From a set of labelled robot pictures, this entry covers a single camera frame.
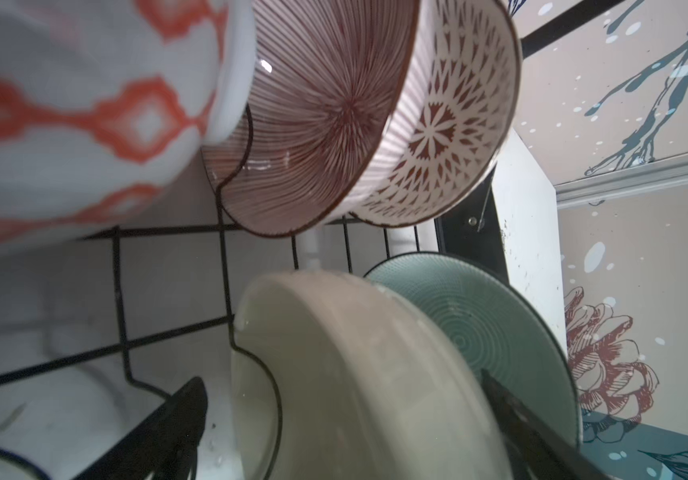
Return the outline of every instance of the dish rack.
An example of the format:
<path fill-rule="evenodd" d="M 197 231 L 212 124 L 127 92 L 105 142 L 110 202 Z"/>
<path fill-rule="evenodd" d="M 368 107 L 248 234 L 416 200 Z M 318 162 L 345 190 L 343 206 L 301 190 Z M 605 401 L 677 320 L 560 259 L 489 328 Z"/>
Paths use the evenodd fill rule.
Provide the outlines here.
<path fill-rule="evenodd" d="M 529 34 L 525 38 L 522 38 L 522 53 L 523 58 L 527 58 L 535 52 L 538 52 L 548 44 L 560 39 L 565 34 L 572 32 L 582 24 L 585 24 L 592 18 L 602 14 L 608 9 L 620 3 L 621 0 L 583 0 L 577 5 L 573 6 L 563 14 L 557 16 L 550 23 L 544 25 L 543 27 L 537 29 L 535 32 Z M 512 10 L 512 4 L 515 7 L 518 4 L 522 4 L 519 0 L 510 0 L 510 9 Z M 243 158 L 244 164 L 250 154 L 250 142 L 253 132 L 249 136 L 249 146 L 246 149 L 246 154 Z M 114 312 L 116 317 L 117 329 L 118 329 L 118 340 L 110 345 L 101 346 L 99 348 L 94 348 L 92 350 L 82 351 L 73 355 L 62 356 L 56 360 L 51 360 L 47 362 L 40 362 L 33 366 L 27 366 L 24 368 L 18 368 L 9 370 L 4 373 L 0 373 L 0 387 L 11 384 L 13 382 L 18 382 L 25 379 L 32 379 L 33 377 L 40 376 L 45 373 L 56 372 L 57 370 L 66 369 L 71 366 L 78 366 L 92 360 L 102 359 L 108 356 L 120 354 L 122 358 L 122 367 L 124 373 L 124 379 L 128 385 L 135 389 L 140 389 L 142 391 L 148 392 L 164 401 L 164 404 L 158 408 L 153 414 L 147 418 L 144 422 L 139 424 L 139 426 L 133 430 L 128 436 L 119 442 L 115 448 L 110 450 L 110 452 L 100 458 L 93 466 L 89 467 L 87 471 L 78 476 L 78 478 L 109 478 L 107 472 L 141 472 L 145 470 L 146 472 L 152 471 L 162 471 L 165 470 L 164 477 L 155 478 L 192 478 L 196 477 L 196 468 L 192 469 L 190 476 L 190 466 L 196 466 L 197 455 L 196 447 L 197 442 L 194 444 L 190 441 L 181 440 L 182 438 L 196 436 L 196 440 L 199 441 L 200 437 L 197 435 L 197 422 L 188 422 L 184 420 L 191 420 L 190 417 L 182 414 L 181 408 L 183 406 L 188 406 L 190 409 L 195 409 L 193 406 L 200 406 L 204 398 L 204 389 L 202 385 L 197 385 L 192 383 L 187 383 L 181 390 L 175 394 L 171 394 L 168 391 L 153 385 L 150 382 L 145 382 L 139 380 L 134 375 L 134 370 L 130 363 L 130 351 L 139 349 L 144 346 L 150 346 L 165 340 L 171 340 L 177 337 L 181 337 L 187 334 L 203 332 L 208 329 L 213 329 L 218 326 L 226 326 L 229 331 L 229 344 L 233 351 L 243 353 L 248 355 L 257 361 L 267 375 L 270 377 L 273 387 L 276 389 L 276 384 L 272 378 L 271 372 L 266 368 L 261 360 L 253 356 L 250 352 L 246 352 L 241 349 L 234 341 L 234 328 L 232 320 L 234 319 L 234 305 L 232 304 L 232 292 L 230 291 L 230 265 L 229 265 L 229 255 L 227 252 L 227 241 L 226 234 L 233 231 L 242 230 L 240 226 L 235 223 L 225 221 L 226 214 L 224 208 L 220 202 L 220 193 L 216 192 L 216 220 L 215 224 L 191 224 L 185 226 L 153 226 L 153 227 L 120 227 L 116 226 L 114 228 L 101 231 L 95 235 L 86 237 L 81 242 L 90 242 L 92 240 L 110 240 L 111 241 L 111 259 L 112 259 L 112 286 L 114 292 Z M 346 264 L 349 273 L 352 270 L 352 248 L 350 245 L 349 237 L 349 227 L 354 224 L 361 224 L 362 222 L 356 218 L 344 216 L 340 219 L 334 220 L 328 223 L 328 226 L 340 227 L 340 235 L 343 237 L 343 245 L 346 254 Z M 444 225 L 441 219 L 435 220 L 435 233 L 437 235 L 437 245 L 438 250 L 445 251 L 443 236 L 444 235 L 454 235 L 454 229 L 459 228 L 458 225 Z M 386 254 L 386 258 L 390 258 L 391 245 L 387 229 L 382 230 L 383 238 L 383 249 Z M 179 326 L 177 328 L 167 329 L 161 332 L 156 332 L 153 334 L 138 336 L 133 339 L 129 339 L 128 326 L 126 322 L 126 308 L 124 306 L 124 292 L 121 284 L 122 278 L 122 250 L 121 241 L 123 239 L 132 238 L 147 238 L 147 237 L 160 237 L 160 236 L 179 236 L 186 234 L 217 234 L 220 240 L 219 246 L 219 257 L 221 260 L 221 278 L 224 286 L 224 307 L 226 310 L 225 315 L 213 318 L 211 320 L 200 321 L 196 323 L 191 323 L 185 326 Z M 416 244 L 416 251 L 422 249 L 422 242 L 420 241 L 420 235 L 418 228 L 413 227 L 413 236 Z M 292 236 L 290 238 L 290 255 L 292 257 L 292 264 L 295 270 L 300 268 L 300 255 L 297 247 L 297 237 Z M 279 424 L 282 425 L 282 407 L 280 402 L 278 402 L 278 415 Z M 178 443 L 169 442 L 167 447 L 169 448 L 166 452 L 161 452 L 163 456 L 150 456 L 150 455 L 138 455 L 141 453 L 148 454 L 150 446 L 144 444 L 143 439 L 145 436 L 148 438 L 150 432 L 160 426 L 166 426 L 167 428 L 172 428 L 179 435 L 177 438 L 180 440 Z M 272 471 L 272 463 L 276 454 L 280 448 L 280 442 L 282 441 L 281 435 L 282 429 L 278 428 L 277 439 L 274 445 L 274 450 L 272 454 L 272 462 L 270 462 L 270 467 L 266 472 L 264 478 L 269 478 Z M 562 452 L 564 463 L 571 464 L 575 461 L 569 452 Z M 18 455 L 16 452 L 0 448 L 0 461 L 6 462 L 13 466 L 17 466 L 23 472 L 29 474 L 32 478 L 47 479 L 50 478 L 39 466 L 36 466 L 23 456 Z"/>

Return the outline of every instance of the wallpaper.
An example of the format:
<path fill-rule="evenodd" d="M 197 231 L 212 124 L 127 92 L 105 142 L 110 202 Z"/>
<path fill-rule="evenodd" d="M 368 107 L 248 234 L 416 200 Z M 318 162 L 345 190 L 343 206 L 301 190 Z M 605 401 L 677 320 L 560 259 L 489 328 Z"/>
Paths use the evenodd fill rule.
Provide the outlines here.
<path fill-rule="evenodd" d="M 520 36 L 577 0 L 509 0 Z M 553 184 L 688 151 L 688 2 L 628 0 L 526 59 L 514 128 Z"/>
<path fill-rule="evenodd" d="M 688 186 L 558 212 L 582 453 L 688 480 Z"/>

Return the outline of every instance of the ceramic bowl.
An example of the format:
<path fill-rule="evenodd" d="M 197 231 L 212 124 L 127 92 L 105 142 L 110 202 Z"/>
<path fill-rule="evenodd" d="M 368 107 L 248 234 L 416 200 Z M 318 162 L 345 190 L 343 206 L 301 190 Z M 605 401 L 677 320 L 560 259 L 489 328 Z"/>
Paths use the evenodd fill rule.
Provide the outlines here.
<path fill-rule="evenodd" d="M 434 0 L 256 0 L 250 157 L 221 187 L 246 230 L 289 236 L 359 205 L 399 162 L 427 95 Z M 218 188 L 248 123 L 203 150 Z"/>
<path fill-rule="evenodd" d="M 366 278 L 432 319 L 475 375 L 487 369 L 569 445 L 578 445 L 576 389 L 558 341 L 525 299 L 482 268 L 452 256 L 395 256 Z"/>
<path fill-rule="evenodd" d="M 235 343 L 282 399 L 272 478 L 512 478 L 491 409 L 445 335 L 405 299 L 329 272 L 249 286 Z M 248 479 L 262 478 L 277 410 L 263 371 L 234 352 L 233 410 Z"/>
<path fill-rule="evenodd" d="M 250 4 L 0 3 L 0 254 L 126 221 L 240 121 Z"/>
<path fill-rule="evenodd" d="M 514 116 L 522 55 L 500 0 L 439 0 L 429 96 L 408 148 L 355 216 L 411 226 L 462 201 L 494 166 Z"/>

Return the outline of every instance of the concentric circle pattern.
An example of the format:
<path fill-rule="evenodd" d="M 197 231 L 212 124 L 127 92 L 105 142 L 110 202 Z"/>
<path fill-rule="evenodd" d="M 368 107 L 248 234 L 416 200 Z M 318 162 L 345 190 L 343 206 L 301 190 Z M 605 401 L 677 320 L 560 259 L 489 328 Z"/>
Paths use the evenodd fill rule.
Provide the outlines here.
<path fill-rule="evenodd" d="M 422 116 L 397 167 L 359 218 L 408 226 L 439 216 L 493 168 L 520 85 L 520 47 L 500 0 L 434 0 L 435 63 Z"/>
<path fill-rule="evenodd" d="M 253 144 L 221 191 L 236 222 L 291 235 L 359 205 L 388 177 L 425 103 L 433 8 L 430 0 L 253 3 Z M 243 121 L 203 150 L 212 184 L 237 167 L 246 130 Z"/>
<path fill-rule="evenodd" d="M 452 256 L 396 256 L 366 278 L 404 296 L 434 321 L 476 376 L 489 370 L 570 444 L 579 435 L 570 371 L 538 314 L 492 275 Z"/>

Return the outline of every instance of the flower motif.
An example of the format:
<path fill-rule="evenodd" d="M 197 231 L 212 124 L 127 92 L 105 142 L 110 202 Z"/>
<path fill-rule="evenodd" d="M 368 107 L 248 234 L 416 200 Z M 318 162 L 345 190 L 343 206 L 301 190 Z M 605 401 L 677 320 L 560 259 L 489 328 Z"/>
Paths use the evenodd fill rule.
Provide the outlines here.
<path fill-rule="evenodd" d="M 579 390 L 584 441 L 618 442 L 654 404 L 656 373 L 640 360 L 633 340 L 621 337 L 632 318 L 614 316 L 605 303 L 579 306 L 580 286 L 565 297 L 568 365 Z"/>

